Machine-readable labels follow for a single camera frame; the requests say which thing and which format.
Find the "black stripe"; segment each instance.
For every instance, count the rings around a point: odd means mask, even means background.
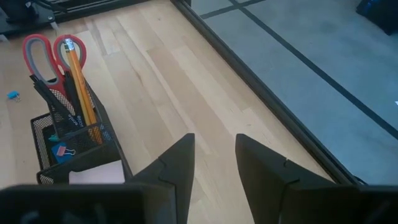
[[[213,16],[218,16],[218,15],[220,15],[222,13],[226,13],[226,12],[229,12],[229,11],[232,11],[232,10],[235,10],[235,9],[239,9],[240,7],[250,6],[251,4],[259,3],[259,2],[262,2],[262,1],[266,1],[266,0],[250,0],[250,1],[246,1],[244,3],[236,3],[236,4],[233,4],[232,6],[228,6],[228,7],[225,7],[225,8],[222,8],[222,9],[218,9],[218,10],[206,13],[206,14],[202,14],[200,17],[202,19],[208,19],[208,18],[213,17]]]
[[[357,97],[352,95],[348,90],[341,86],[338,82],[332,79],[331,76],[326,74],[320,67],[315,65],[310,59],[306,58],[301,54],[296,48],[294,48],[290,43],[283,39],[279,34],[273,31],[269,26],[263,23],[259,18],[253,15],[249,10],[244,7],[240,7],[240,4],[235,0],[229,0],[232,4],[239,7],[239,10],[243,12],[248,18],[255,22],[259,27],[265,30],[269,35],[271,35],[276,41],[283,45],[288,51],[294,54],[299,60],[301,60],[308,68],[313,70],[319,77],[331,85],[336,91],[342,94],[347,100],[352,102],[358,109],[360,109],[364,114],[371,118],[375,123],[377,123],[381,128],[386,130],[394,138],[398,139],[398,131],[396,128],[391,126],[387,121],[382,119],[378,114],[371,110],[368,106],[362,103]]]
[[[218,9],[218,10],[203,14],[200,17],[202,19],[207,19],[207,18],[210,18],[210,17],[213,17],[213,16],[218,16],[218,15],[220,15],[222,13],[226,13],[226,12],[238,9],[238,8],[239,8],[239,6],[232,5],[232,6],[228,6],[228,7],[222,8],[222,9]]]

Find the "yellow pencil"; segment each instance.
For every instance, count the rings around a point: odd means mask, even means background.
[[[91,100],[86,87],[86,82],[81,72],[79,59],[71,39],[65,39],[66,46],[68,47],[67,55],[69,60],[70,72],[72,73],[73,81],[75,82],[76,90],[83,111],[83,116],[86,125],[95,124],[97,122],[93,108],[91,107]],[[102,144],[101,131],[99,127],[94,128],[94,138],[98,144]]]

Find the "mesh desk organizer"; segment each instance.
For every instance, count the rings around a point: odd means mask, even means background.
[[[76,126],[69,125],[65,114],[50,105],[50,113],[30,121],[40,165],[40,171],[37,173],[39,184],[68,184],[71,171],[81,172],[118,160],[122,161],[124,178],[128,180],[132,177],[129,164],[124,157],[108,114],[89,84],[86,83],[86,85],[97,123],[76,129]],[[65,97],[56,93],[55,96],[72,115],[75,115]],[[54,135],[58,137],[58,141],[50,140]],[[61,142],[66,145],[67,149],[75,150],[75,155],[67,161],[58,163],[52,148]]]

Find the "red scissors handle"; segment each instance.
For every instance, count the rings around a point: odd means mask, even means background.
[[[69,71],[70,67],[68,63],[65,61],[65,59],[62,57],[62,50],[61,48],[63,47],[63,43],[65,39],[71,39],[80,49],[80,65],[81,67],[84,66],[86,62],[86,47],[79,38],[75,37],[74,35],[61,35],[58,37],[53,46],[53,51],[55,54],[52,52],[51,49],[51,43],[46,38],[44,35],[40,34],[32,34],[29,35],[25,38],[24,43],[23,43],[23,52],[24,52],[24,59],[26,62],[26,65],[30,71],[31,74],[34,74],[39,80],[42,80],[49,89],[57,90],[59,91],[63,96],[66,96],[66,91],[65,88],[63,87],[63,83],[65,81],[65,77],[62,75],[62,72],[59,70],[58,65],[60,65],[65,71]],[[44,49],[45,56],[47,58],[47,61],[50,64],[50,68],[53,70],[55,74],[55,80],[53,82],[47,81],[42,74],[39,72],[37,69],[33,56],[32,56],[32,44],[39,42],[42,44],[42,47]]]
[[[55,74],[55,80],[54,82],[48,82],[42,74],[40,74],[39,70],[37,69],[33,56],[32,56],[32,44],[35,42],[39,42],[42,44],[42,47],[44,49],[44,54],[47,58],[47,61],[50,64],[50,68],[53,70]],[[57,90],[61,94],[65,96],[65,89],[63,87],[63,82],[65,78],[63,77],[61,71],[58,69],[58,65],[54,59],[54,56],[51,51],[51,43],[43,35],[40,34],[32,34],[29,35],[25,38],[24,43],[23,43],[23,52],[24,52],[24,59],[26,62],[26,65],[31,72],[31,74],[34,74],[39,80],[42,80],[50,89]]]
[[[74,44],[76,44],[79,49],[80,49],[80,57],[79,57],[79,62],[80,62],[80,67],[83,68],[83,66],[86,63],[86,58],[87,58],[87,51],[86,51],[86,46],[84,45],[83,41],[81,41],[78,37],[75,37],[74,35],[61,35],[55,39],[54,42],[54,55],[57,60],[57,63],[62,67],[64,71],[69,71],[70,67],[68,63],[65,61],[65,59],[62,57],[62,45],[65,42],[65,39],[71,39]]]

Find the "light wood flooring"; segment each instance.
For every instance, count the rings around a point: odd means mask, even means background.
[[[135,174],[186,133],[196,135],[189,223],[252,223],[234,155],[245,133],[327,174],[169,1],[149,1],[40,31],[75,34],[86,79],[108,111]],[[47,112],[22,58],[23,37],[0,43],[0,186],[35,183],[30,119]],[[37,66],[51,77],[40,46]],[[9,91],[21,102],[6,100]]]

